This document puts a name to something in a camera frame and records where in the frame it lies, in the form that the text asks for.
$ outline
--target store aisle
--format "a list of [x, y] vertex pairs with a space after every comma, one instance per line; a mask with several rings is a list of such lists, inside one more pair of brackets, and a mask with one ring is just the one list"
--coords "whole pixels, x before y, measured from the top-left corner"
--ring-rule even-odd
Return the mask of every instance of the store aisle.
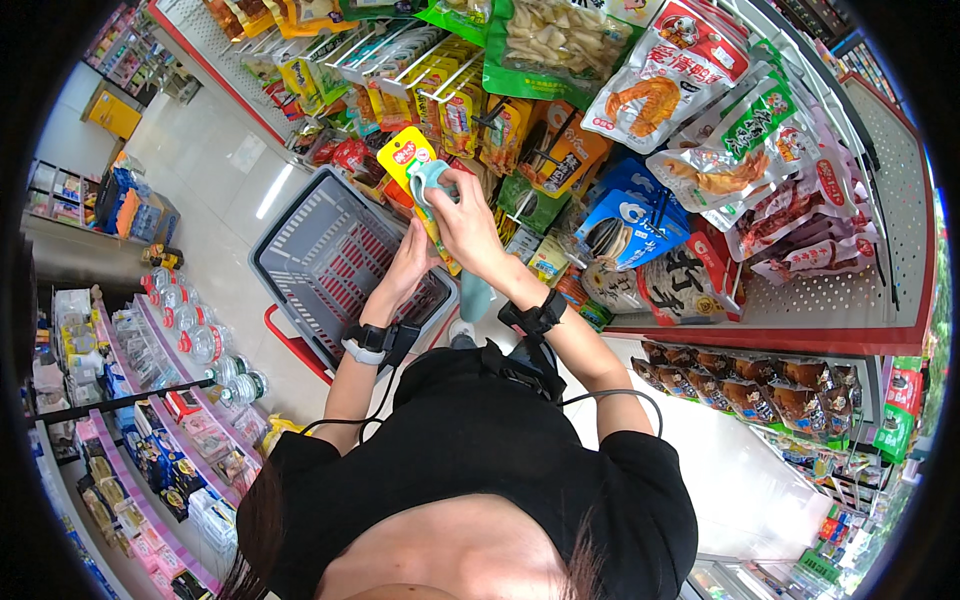
[[[267, 374], [264, 408], [306, 423], [323, 412], [325, 384], [263, 323], [272, 303], [247, 264], [251, 245], [309, 176], [288, 165], [202, 89], [185, 108], [161, 94], [143, 115], [127, 152], [146, 167], [151, 185], [180, 210], [174, 246], [183, 250], [187, 276], [217, 318], [233, 331], [237, 351]], [[295, 330], [282, 315], [276, 323]], [[493, 311], [478, 337], [508, 348], [512, 332]], [[630, 345], [611, 341], [629, 362]], [[705, 406], [658, 395], [663, 437], [674, 445], [700, 526], [700, 550], [740, 558], [796, 558], [816, 536], [829, 508], [745, 425]], [[385, 381], [374, 391], [379, 401]], [[573, 382], [568, 397], [582, 392]], [[586, 400], [567, 408], [587, 447], [595, 448], [595, 409]], [[650, 411], [651, 419], [655, 418]]]

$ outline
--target gray plastic basket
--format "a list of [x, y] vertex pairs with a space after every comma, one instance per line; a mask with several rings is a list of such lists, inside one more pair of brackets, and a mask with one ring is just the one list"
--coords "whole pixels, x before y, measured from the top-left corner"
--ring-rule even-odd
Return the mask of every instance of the gray plastic basket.
[[[360, 318], [401, 239], [340, 174], [324, 166], [260, 236], [250, 264], [306, 343], [336, 372], [344, 331]], [[435, 268], [399, 315], [423, 332], [457, 297], [453, 278]]]

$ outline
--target yellow cabinet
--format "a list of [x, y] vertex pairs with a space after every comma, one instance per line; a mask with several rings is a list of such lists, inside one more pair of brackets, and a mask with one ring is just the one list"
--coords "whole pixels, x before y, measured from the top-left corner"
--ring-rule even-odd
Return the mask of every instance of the yellow cabinet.
[[142, 115], [109, 92], [100, 97], [90, 110], [90, 120], [124, 139], [130, 139]]

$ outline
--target shoe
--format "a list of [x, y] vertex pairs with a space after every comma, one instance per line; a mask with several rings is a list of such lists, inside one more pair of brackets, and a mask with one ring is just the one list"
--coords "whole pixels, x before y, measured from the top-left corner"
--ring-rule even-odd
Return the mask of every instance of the shoe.
[[467, 323], [463, 319], [454, 319], [450, 323], [450, 327], [446, 330], [446, 335], [449, 336], [450, 342], [453, 342], [453, 338], [458, 335], [466, 335], [473, 343], [476, 345], [476, 330], [473, 329], [473, 325]]

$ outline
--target person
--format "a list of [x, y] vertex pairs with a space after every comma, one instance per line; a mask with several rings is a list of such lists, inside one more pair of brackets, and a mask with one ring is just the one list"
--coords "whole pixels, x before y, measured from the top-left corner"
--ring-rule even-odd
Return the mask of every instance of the person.
[[[440, 183], [460, 196], [425, 194], [450, 254], [518, 310], [541, 307], [550, 290], [504, 252], [479, 180], [450, 169]], [[360, 324], [388, 326], [442, 264], [427, 244], [413, 219]], [[529, 356], [500, 355], [514, 369], [485, 369], [495, 345], [476, 348], [468, 327], [454, 329], [462, 349], [414, 361], [393, 413], [360, 444], [377, 366], [344, 355], [324, 419], [353, 423], [282, 434], [238, 507], [237, 554], [218, 598], [677, 598], [697, 522], [677, 452], [653, 435], [639, 399], [596, 398], [599, 451], [585, 449], [544, 386], [516, 374]], [[587, 390], [632, 389], [572, 308], [544, 337]]]

